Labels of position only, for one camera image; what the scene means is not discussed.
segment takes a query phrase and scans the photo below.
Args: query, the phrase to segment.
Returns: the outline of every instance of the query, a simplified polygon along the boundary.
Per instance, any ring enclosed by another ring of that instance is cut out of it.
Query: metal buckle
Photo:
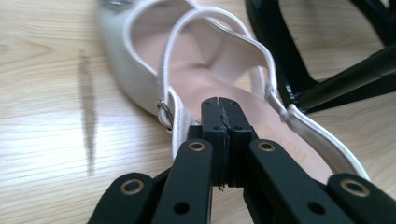
[[[170,127],[168,127],[167,125],[165,125],[165,124],[161,121],[161,119],[160,119],[160,123],[166,128],[166,130],[167,130],[168,132],[172,132],[174,117],[173,117],[173,114],[171,113],[171,110],[169,109],[168,105],[167,105],[164,101],[162,101],[162,100],[159,100],[155,105],[157,106],[157,109],[158,109],[159,113],[161,113],[161,109],[163,109],[163,112],[165,113],[165,116],[166,116],[166,118],[168,119],[168,122],[169,122],[169,124],[170,124]]]
[[[129,7],[136,0],[103,0],[106,7],[115,10],[122,10]]]

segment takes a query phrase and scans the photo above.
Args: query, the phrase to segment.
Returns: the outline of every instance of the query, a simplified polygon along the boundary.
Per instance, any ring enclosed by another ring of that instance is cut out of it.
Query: white shoe
[[[124,10],[103,4],[100,14],[120,87],[152,114],[159,102],[159,120],[173,131],[174,157],[189,126],[200,121],[201,102],[225,97],[241,105],[260,138],[278,142],[316,180],[332,173],[368,178],[340,141],[279,102],[270,52],[235,16],[179,0],[135,1]],[[253,93],[233,85],[246,71]]]

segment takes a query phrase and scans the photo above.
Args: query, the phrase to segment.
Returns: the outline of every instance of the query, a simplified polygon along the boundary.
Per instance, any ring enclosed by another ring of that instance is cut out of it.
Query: shoe strap
[[[181,17],[175,24],[163,52],[163,59],[160,63],[159,73],[157,76],[157,84],[160,99],[167,105],[169,103],[169,62],[171,59],[174,45],[177,41],[178,35],[181,33],[184,27],[186,27],[192,21],[201,19],[218,19],[225,22],[231,29],[241,35],[249,35],[248,28],[233,14],[216,7],[201,7],[195,8],[187,12]]]

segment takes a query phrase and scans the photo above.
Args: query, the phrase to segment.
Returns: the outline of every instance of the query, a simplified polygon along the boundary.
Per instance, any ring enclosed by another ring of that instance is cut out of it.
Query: hole
[[[189,144],[189,149],[192,151],[201,151],[205,149],[205,145],[200,142],[193,142]]]
[[[272,146],[269,145],[269,144],[266,144],[266,143],[262,144],[262,148],[270,149],[271,147],[272,147]]]
[[[140,192],[140,190],[142,190],[142,188],[144,186],[145,186],[145,184],[143,183],[143,181],[141,181],[139,179],[131,179],[131,180],[125,181],[121,185],[120,190],[125,195],[134,195],[134,194]]]
[[[370,195],[370,190],[367,189],[363,184],[359,183],[353,179],[343,179],[341,181],[341,187],[347,192],[358,196],[358,197],[367,197]]]
[[[275,150],[275,147],[266,142],[260,142],[257,147],[263,151],[271,152]]]
[[[136,190],[137,188],[139,188],[139,184],[137,182],[131,182],[125,186],[125,189],[129,191]]]
[[[326,209],[318,203],[308,203],[308,208],[311,212],[318,215],[324,215],[326,213]]]
[[[348,188],[363,193],[363,188],[355,183],[347,183]]]
[[[174,210],[176,213],[178,213],[179,215],[183,215],[189,212],[190,207],[187,203],[177,203],[174,206]]]

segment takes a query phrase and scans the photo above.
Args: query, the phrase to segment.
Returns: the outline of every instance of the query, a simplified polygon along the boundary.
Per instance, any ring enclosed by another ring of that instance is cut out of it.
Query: wooden surface
[[[200,0],[248,24],[242,0]],[[281,1],[323,79],[381,48],[346,1]],[[110,183],[172,164],[171,137],[117,88],[94,1],[0,1],[0,223],[84,223]],[[396,198],[396,93],[310,115]],[[214,189],[213,223],[249,223],[240,189]]]

